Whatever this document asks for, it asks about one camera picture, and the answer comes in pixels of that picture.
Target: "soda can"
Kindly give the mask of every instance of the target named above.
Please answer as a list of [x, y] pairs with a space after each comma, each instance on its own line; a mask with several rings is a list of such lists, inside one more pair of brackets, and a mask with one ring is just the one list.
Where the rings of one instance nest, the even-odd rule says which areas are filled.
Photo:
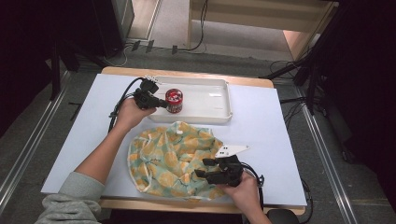
[[176, 114], [183, 108], [183, 93], [178, 89], [171, 89], [166, 92], [165, 101], [169, 103], [166, 110], [169, 113]]

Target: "wooden table edge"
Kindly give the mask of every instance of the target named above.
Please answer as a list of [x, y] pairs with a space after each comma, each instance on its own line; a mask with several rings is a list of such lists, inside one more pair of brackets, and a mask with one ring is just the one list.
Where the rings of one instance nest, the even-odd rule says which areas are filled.
[[[131, 209], [149, 211], [178, 211], [188, 213], [222, 213], [222, 214], [241, 214], [241, 211], [234, 204], [224, 203], [189, 203], [166, 200], [143, 201], [142, 199], [107, 199], [102, 198], [99, 204], [103, 208], [110, 209]], [[299, 216], [305, 212], [305, 206], [264, 206], [263, 212], [267, 213], [271, 209], [289, 209]]]
[[257, 78], [257, 77], [237, 77], [223, 74], [208, 74], [208, 73], [194, 73], [194, 72], [182, 72], [182, 71], [170, 71], [170, 70], [157, 70], [157, 69], [144, 69], [144, 68], [124, 68], [124, 67], [105, 67], [102, 70], [102, 74], [106, 75], [121, 75], [121, 76], [170, 76], [170, 77], [204, 77], [204, 78], [215, 78], [223, 79], [230, 84], [242, 85], [242, 86], [253, 86], [253, 87], [264, 87], [273, 88], [274, 84], [269, 79]]

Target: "floral cloth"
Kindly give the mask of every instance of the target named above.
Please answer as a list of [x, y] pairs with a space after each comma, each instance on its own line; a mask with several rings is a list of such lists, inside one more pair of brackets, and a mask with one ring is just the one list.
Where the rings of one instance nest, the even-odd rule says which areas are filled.
[[217, 171], [202, 159], [215, 159], [222, 142], [210, 129], [177, 121], [169, 127], [143, 131], [133, 139], [128, 155], [132, 180], [140, 192], [184, 199], [211, 200], [224, 193], [194, 170]]

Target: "human hand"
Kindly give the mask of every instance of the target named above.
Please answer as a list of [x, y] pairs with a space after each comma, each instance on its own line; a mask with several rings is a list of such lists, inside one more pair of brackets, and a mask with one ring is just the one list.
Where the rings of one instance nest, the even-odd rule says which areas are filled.
[[233, 199], [235, 205], [245, 214], [250, 223], [271, 223], [260, 206], [255, 177], [244, 172], [241, 176], [241, 183], [235, 188], [228, 185], [218, 185], [218, 188]]
[[115, 129], [128, 133], [133, 127], [139, 124], [143, 118], [154, 113], [157, 108], [140, 109], [134, 98], [125, 99], [117, 115]]
[[257, 180], [246, 172], [242, 173], [241, 183], [238, 186], [218, 185], [218, 188], [228, 194], [243, 213], [253, 205], [260, 207]]

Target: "person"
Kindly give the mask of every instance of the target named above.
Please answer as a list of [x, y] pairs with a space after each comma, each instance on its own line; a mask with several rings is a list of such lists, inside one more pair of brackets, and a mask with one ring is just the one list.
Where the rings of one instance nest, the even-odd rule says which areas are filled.
[[[101, 212], [98, 202], [120, 144], [133, 127], [155, 111], [156, 108], [142, 110], [133, 98], [126, 99], [120, 107], [114, 127], [105, 139], [70, 173], [57, 194], [48, 195], [43, 200], [44, 212], [36, 224], [58, 221], [99, 223], [96, 220]], [[257, 182], [251, 175], [243, 173], [242, 181], [236, 188], [224, 185], [219, 188], [230, 195], [251, 224], [271, 223], [260, 208]]]

